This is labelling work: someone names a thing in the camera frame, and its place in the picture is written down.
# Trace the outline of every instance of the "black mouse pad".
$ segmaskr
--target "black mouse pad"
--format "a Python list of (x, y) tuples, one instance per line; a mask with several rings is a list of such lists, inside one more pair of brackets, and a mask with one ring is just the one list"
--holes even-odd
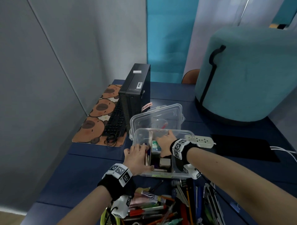
[(266, 140), (212, 134), (214, 149), (220, 156), (280, 162)]

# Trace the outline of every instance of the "clear plastic container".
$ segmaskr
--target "clear plastic container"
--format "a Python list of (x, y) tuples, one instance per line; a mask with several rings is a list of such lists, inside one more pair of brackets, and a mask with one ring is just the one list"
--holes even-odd
[[(169, 129), (156, 129), (156, 128), (139, 128), (135, 131), (134, 133), (134, 138), (133, 138), (133, 145), (140, 144), (142, 145), (143, 143), (148, 144), (149, 143), (149, 132), (153, 132), (153, 140), (156, 140), (157, 137), (162, 137), (166, 134), (168, 134)], [(172, 130), (173, 134), (177, 139), (179, 138), (189, 138), (192, 137), (194, 138), (195, 135), (191, 131), (186, 131), (186, 130)], [(175, 164), (175, 157), (171, 157), (171, 173), (168, 172), (148, 172), (148, 173), (143, 173), (141, 176), (145, 177), (157, 177), (157, 178), (171, 178), (171, 179), (187, 179), (190, 178), (190, 176), (185, 173), (184, 171), (180, 171)]]
[(147, 112), (134, 115), (130, 119), (129, 137), (133, 140), (134, 133), (138, 128), (180, 130), (184, 120), (181, 104), (158, 106)]

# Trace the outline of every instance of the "floor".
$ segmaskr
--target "floor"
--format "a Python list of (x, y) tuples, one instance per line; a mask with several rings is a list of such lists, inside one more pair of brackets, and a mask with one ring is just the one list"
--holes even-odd
[(1, 225), (20, 225), (24, 218), (23, 215), (0, 212)]

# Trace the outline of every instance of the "handwritten label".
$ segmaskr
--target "handwritten label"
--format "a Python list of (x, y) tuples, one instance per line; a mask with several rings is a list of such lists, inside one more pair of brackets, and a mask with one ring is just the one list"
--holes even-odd
[(145, 106), (142, 107), (141, 112), (142, 112), (143, 110), (145, 110), (147, 107), (150, 107), (150, 106), (152, 106), (152, 105), (153, 105), (152, 102), (146, 104)]

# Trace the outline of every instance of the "white power strip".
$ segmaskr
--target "white power strip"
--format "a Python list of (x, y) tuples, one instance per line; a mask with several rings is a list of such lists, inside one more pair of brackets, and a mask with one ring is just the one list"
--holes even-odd
[(195, 138), (192, 138), (190, 135), (185, 135), (185, 139), (198, 143), (201, 148), (212, 148), (214, 145), (214, 141), (211, 137), (195, 136)]

